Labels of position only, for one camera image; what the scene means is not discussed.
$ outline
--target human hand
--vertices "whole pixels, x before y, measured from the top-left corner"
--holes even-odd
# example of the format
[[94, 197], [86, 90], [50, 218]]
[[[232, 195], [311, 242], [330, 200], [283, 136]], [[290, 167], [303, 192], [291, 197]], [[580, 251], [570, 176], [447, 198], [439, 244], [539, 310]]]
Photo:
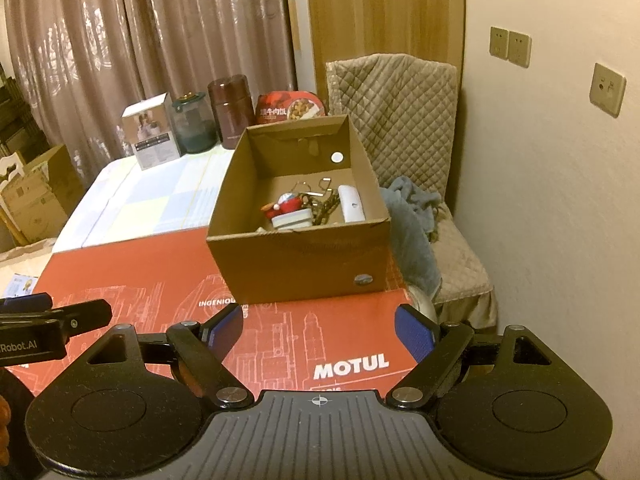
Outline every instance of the human hand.
[[9, 464], [9, 431], [7, 425], [11, 421], [11, 409], [9, 403], [0, 396], [0, 465]]

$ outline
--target switch plate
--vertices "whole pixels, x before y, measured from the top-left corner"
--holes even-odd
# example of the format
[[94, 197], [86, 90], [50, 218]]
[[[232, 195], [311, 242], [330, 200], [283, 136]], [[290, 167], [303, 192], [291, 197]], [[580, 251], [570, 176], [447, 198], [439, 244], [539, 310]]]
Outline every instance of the switch plate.
[[596, 63], [591, 80], [589, 99], [606, 113], [617, 117], [625, 95], [626, 78], [600, 63]]
[[519, 32], [509, 32], [509, 61], [524, 68], [531, 59], [531, 38]]
[[507, 59], [509, 50], [509, 31], [504, 28], [491, 28], [489, 40], [489, 54], [500, 59]]

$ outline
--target quilted chair cover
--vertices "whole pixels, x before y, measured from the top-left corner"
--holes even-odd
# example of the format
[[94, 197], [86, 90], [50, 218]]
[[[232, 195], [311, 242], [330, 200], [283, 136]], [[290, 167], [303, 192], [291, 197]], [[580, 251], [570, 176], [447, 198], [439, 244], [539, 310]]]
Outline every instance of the quilted chair cover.
[[[455, 67], [407, 54], [373, 54], [328, 62], [326, 80], [331, 113], [350, 115], [380, 186], [406, 175], [444, 196], [458, 105]], [[433, 300], [438, 320], [494, 326], [497, 307], [487, 272], [444, 203], [432, 247], [442, 274]]]

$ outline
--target brown thermos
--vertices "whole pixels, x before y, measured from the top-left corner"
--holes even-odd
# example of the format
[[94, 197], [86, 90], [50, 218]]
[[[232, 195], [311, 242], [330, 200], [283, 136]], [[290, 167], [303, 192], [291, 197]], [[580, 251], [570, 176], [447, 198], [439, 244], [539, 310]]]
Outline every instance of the brown thermos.
[[249, 83], [245, 75], [236, 74], [212, 81], [207, 89], [211, 108], [220, 126], [222, 146], [232, 150], [238, 144], [244, 129], [255, 124]]

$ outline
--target checkered tablecloth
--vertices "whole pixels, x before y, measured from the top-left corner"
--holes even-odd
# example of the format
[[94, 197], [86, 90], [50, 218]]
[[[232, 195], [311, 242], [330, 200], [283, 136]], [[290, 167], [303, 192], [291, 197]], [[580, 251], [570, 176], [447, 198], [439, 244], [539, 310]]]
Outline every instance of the checkered tablecloth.
[[53, 252], [207, 226], [232, 153], [218, 145], [145, 171], [134, 156], [113, 161], [71, 215]]

